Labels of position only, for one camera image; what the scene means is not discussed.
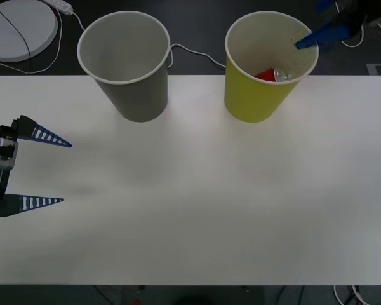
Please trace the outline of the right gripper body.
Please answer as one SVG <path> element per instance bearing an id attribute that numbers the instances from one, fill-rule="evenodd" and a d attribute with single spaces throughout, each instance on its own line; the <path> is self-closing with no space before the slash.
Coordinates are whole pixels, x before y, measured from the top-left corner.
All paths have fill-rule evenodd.
<path id="1" fill-rule="evenodd" d="M 333 36 L 355 36 L 363 27 L 368 16 L 369 1 L 348 1 L 340 7 L 338 1 L 333 1 L 337 14 L 331 22 Z"/>

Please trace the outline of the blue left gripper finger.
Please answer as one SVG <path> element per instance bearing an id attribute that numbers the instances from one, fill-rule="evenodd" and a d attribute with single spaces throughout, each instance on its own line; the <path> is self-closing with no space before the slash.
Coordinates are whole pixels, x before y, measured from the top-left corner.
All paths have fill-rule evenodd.
<path id="1" fill-rule="evenodd" d="M 23 140 L 41 142 L 67 148 L 72 147 L 70 142 L 24 115 L 21 115 L 17 119 L 17 133 L 18 138 Z"/>
<path id="2" fill-rule="evenodd" d="M 63 198 L 5 194 L 0 200 L 0 217 L 9 217 L 63 201 Z"/>

